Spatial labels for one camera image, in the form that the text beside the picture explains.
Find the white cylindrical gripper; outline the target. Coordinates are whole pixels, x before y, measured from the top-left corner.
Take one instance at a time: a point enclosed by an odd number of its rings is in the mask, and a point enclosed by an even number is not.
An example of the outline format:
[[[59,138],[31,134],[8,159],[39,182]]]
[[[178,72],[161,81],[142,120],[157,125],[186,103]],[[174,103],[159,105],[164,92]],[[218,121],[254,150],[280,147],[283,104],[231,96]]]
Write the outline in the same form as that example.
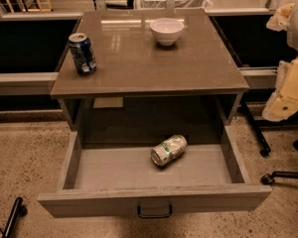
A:
[[[298,52],[298,0],[279,7],[266,23],[266,28],[280,32],[287,30],[287,44]],[[262,111],[271,122],[287,120],[298,112],[298,58],[281,61],[277,69],[275,91]]]

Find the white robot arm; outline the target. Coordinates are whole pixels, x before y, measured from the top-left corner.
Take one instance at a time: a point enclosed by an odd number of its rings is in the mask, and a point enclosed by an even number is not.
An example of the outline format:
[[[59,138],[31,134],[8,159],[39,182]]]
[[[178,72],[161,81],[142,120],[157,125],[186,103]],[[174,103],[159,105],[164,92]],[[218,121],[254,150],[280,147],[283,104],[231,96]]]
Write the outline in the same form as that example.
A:
[[[277,9],[266,28],[287,32],[287,45],[298,52],[298,0]],[[277,68],[275,91],[271,94],[262,117],[268,121],[287,120],[298,112],[298,56],[291,62],[281,60]]]

